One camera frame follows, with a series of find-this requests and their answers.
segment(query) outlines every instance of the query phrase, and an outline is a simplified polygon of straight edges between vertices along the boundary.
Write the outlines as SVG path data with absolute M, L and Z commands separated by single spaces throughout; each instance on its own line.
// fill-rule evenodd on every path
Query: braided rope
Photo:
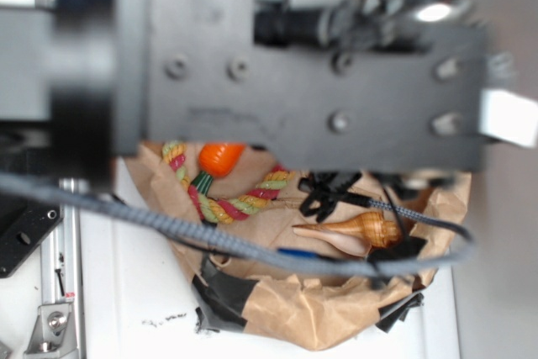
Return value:
M 199 192 L 191 184 L 184 166 L 186 149 L 185 143 L 176 140 L 167 142 L 162 148 L 163 160 L 176 173 L 176 179 L 191 197 L 200 218 L 211 223 L 230 224 L 235 220 L 245 220 L 257 214 L 269 204 L 269 201 L 278 197 L 293 176 L 292 172 L 276 165 L 247 194 L 232 199 L 213 199 Z

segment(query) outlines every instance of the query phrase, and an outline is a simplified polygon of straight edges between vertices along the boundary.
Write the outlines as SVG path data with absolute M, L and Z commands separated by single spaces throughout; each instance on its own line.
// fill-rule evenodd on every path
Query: gray braided cable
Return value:
M 377 201 L 375 199 L 371 199 L 369 205 L 371 208 L 390 211 L 393 210 L 392 206 L 389 203 Z M 461 227 L 459 224 L 431 218 L 430 216 L 420 214 L 418 212 L 415 212 L 414 210 L 407 209 L 402 206 L 396 206 L 396 212 L 402 216 L 405 216 L 408 219 L 412 219 L 415 222 L 429 224 L 430 226 L 440 227 L 442 229 L 453 231 L 454 233 L 457 233 L 461 237 L 463 237 L 467 241 L 467 244 L 474 245 L 474 238 L 472 237 L 471 233 L 464 227 Z
M 150 227 L 169 235 L 173 240 L 174 238 L 195 240 L 232 255 L 263 262 L 272 267 L 280 267 L 293 273 L 389 278 L 415 274 L 424 269 L 453 265 L 468 258 L 472 250 L 472 243 L 467 243 L 466 248 L 446 256 L 419 261 L 414 258 L 382 261 L 378 262 L 376 266 L 365 261 L 329 261 L 322 258 L 302 258 L 269 250 L 208 226 L 189 223 L 149 210 L 132 208 L 121 203 L 103 201 L 88 195 L 70 193 L 32 177 L 0 172 L 0 193 L 17 195 L 42 203 L 71 205 L 96 214 Z

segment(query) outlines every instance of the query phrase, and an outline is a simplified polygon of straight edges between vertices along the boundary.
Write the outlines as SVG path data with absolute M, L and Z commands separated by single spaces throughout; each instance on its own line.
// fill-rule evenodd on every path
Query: gray wall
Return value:
M 475 1 L 515 58 L 516 91 L 538 100 L 538 0 Z M 466 220 L 478 253 L 454 269 L 462 359 L 538 357 L 538 150 L 489 152 Z

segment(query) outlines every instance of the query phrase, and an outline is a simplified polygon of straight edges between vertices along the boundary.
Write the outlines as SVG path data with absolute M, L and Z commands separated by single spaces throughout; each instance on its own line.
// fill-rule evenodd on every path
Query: black plastic clip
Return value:
M 338 202 L 367 208 L 369 197 L 347 191 L 361 177 L 360 172 L 311 172 L 298 185 L 300 191 L 309 193 L 299 208 L 301 214 L 317 216 L 316 221 L 321 223 L 334 212 Z
M 424 295 L 419 292 L 414 292 L 407 298 L 379 309 L 379 314 L 382 319 L 377 322 L 376 327 L 379 330 L 388 333 L 398 320 L 405 321 L 410 309 L 421 307 L 423 305 Z

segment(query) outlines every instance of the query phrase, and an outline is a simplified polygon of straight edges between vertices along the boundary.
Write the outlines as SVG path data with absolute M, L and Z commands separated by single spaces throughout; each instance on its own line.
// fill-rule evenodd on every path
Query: cable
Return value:
M 381 188 L 383 190 L 383 193 L 385 194 L 385 197 L 387 197 L 388 203 L 390 205 L 390 210 L 394 212 L 394 216 L 396 217 L 396 223 L 398 224 L 398 227 L 400 228 L 400 232 L 402 233 L 402 237 L 404 241 L 409 241 L 409 233 L 406 231 L 404 222 L 402 221 L 402 218 L 400 218 L 399 212 L 396 209 L 396 206 L 394 205 L 394 201 L 391 198 L 390 194 L 388 193 L 388 190 L 383 186 L 381 183 Z
M 416 274 L 425 269 L 450 266 L 466 260 L 474 250 L 474 241 L 471 234 L 461 226 L 428 218 L 423 214 L 401 207 L 396 207 L 396 209 L 403 216 L 417 219 L 421 223 L 454 231 L 463 237 L 467 243 L 459 251 L 451 252 L 445 256 L 424 260 L 406 258 L 398 261 L 380 261 L 374 267 L 371 263 L 365 261 L 330 261 L 320 258 L 287 256 L 221 230 L 189 223 L 182 219 L 175 219 L 149 210 L 132 208 L 121 203 L 103 201 L 99 198 L 79 193 L 70 193 L 32 177 L 0 172 L 0 193 L 17 195 L 43 203 L 70 205 L 97 214 L 104 214 L 115 219 L 150 227 L 169 235 L 172 240 L 195 240 L 198 243 L 213 246 L 220 251 L 225 251 L 239 258 L 263 262 L 272 267 L 279 267 L 294 273 L 340 277 L 390 278 L 404 274 Z M 375 200 L 372 200 L 371 206 L 386 210 L 391 209 L 390 204 L 380 203 Z
M 116 195 L 115 193 L 111 193 L 110 194 L 110 197 L 117 203 L 120 203 L 122 204 L 123 206 L 127 206 L 127 203 L 125 203 L 125 201 L 120 198 L 118 195 Z M 171 238 L 170 235 L 167 235 L 166 233 L 162 233 L 165 237 L 168 237 L 168 238 Z M 181 245 L 184 245 L 192 250 L 196 250 L 196 251 L 200 251 L 200 252 L 203 252 L 205 254 L 215 254 L 215 255 L 219 255 L 219 256 L 231 256 L 230 254 L 227 254 L 225 252 L 222 252 L 222 251 L 218 251 L 218 250 L 215 250 L 215 249 L 209 249 L 207 247 L 203 247 L 201 245 L 197 245 L 197 244 L 194 244 L 194 243 L 191 243 L 187 240 L 184 240 L 184 239 L 181 239 L 179 237 L 175 237 L 175 242 L 181 244 Z

